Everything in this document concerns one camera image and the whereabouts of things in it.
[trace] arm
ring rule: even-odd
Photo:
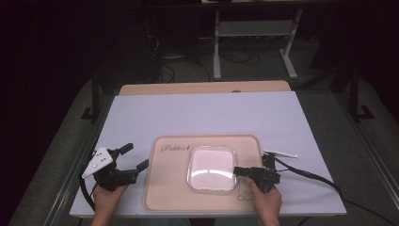
[[[259,225],[279,226],[279,210],[281,208],[281,194],[272,186],[272,189],[263,194],[255,182],[247,178],[247,184],[255,198],[253,209],[259,217]]]
[[[128,186],[119,186],[115,191],[108,191],[100,186],[94,190],[94,205],[96,212],[91,226],[106,226],[120,202],[120,197]]]

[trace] dark background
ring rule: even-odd
[[[99,4],[89,1],[0,4],[0,224],[7,225],[74,97],[93,74],[98,73],[105,91],[112,93],[122,84],[153,82],[159,72],[141,23],[148,15],[144,11],[82,10]],[[327,70],[349,60],[399,121],[396,12],[391,1],[305,8],[297,37],[322,40],[315,68]],[[152,32],[170,45],[195,46],[198,36],[212,36],[213,13],[187,15],[157,13]]]

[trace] white table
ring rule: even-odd
[[[134,169],[150,157],[158,137],[173,135],[243,135],[260,140],[263,149],[298,154],[282,161],[331,180],[300,103],[292,91],[191,93],[117,96],[111,106],[97,148],[135,148],[118,159],[119,170]],[[277,164],[278,170],[283,167]],[[345,214],[337,192],[290,171],[280,173],[277,185],[283,197],[282,216],[334,216]],[[123,195],[115,215],[124,218],[228,217],[244,213],[155,213],[143,205],[147,171]],[[88,189],[94,185],[87,178]],[[79,190],[70,214],[92,218],[93,211]]]

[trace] gray carpet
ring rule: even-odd
[[[288,78],[279,57],[278,49],[281,44],[281,41],[268,42],[266,40],[265,45],[252,47],[249,52],[255,56],[260,55],[259,63],[256,58],[249,61],[254,65],[221,59],[222,81],[282,79],[288,81],[291,86],[296,86],[319,73],[309,69],[318,44],[316,40],[298,40],[293,45],[291,59],[298,74],[298,79],[295,81]],[[226,57],[231,57],[232,54],[237,57],[247,56],[247,53],[242,51],[245,47],[242,46],[233,51],[229,49],[226,42],[224,49]],[[176,83],[206,82],[208,73],[212,76],[211,54],[198,57],[196,61],[175,60],[169,62],[168,66],[175,72],[174,82]],[[168,71],[170,68],[164,67],[164,71],[170,73]],[[297,92],[331,176],[334,182],[343,189],[345,198],[371,208],[399,225],[398,208],[376,173],[367,147],[359,137],[358,127],[347,115],[347,106],[342,104],[342,100],[344,102],[347,99],[347,92],[334,94],[327,88],[332,78],[316,84],[311,89]],[[368,105],[375,116],[373,120],[361,121],[360,126],[378,149],[392,175],[398,179],[399,125],[379,102],[373,88],[362,80],[359,93],[359,103]],[[9,225],[78,225],[79,219],[68,214],[78,182],[72,181],[67,185],[69,188],[67,190],[61,188],[65,185],[69,172],[74,172],[74,169],[71,169],[74,158],[82,147],[89,146],[85,146],[84,143],[88,140],[93,142],[88,136],[95,137],[99,133],[98,127],[101,121],[91,124],[90,121],[80,119],[85,108],[90,106],[90,95],[90,84],[86,84],[72,104]],[[103,114],[105,114],[110,102],[105,97],[103,100],[105,109]],[[346,204],[345,206],[347,215],[310,218],[304,225],[388,225],[353,205]],[[281,225],[297,225],[301,219],[303,218],[282,218]],[[116,218],[111,225],[137,225],[138,223],[138,219]],[[83,220],[82,225],[89,225],[89,220]]]

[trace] clear plastic lid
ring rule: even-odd
[[[235,151],[229,147],[197,146],[191,151],[187,182],[194,189],[234,189]]]

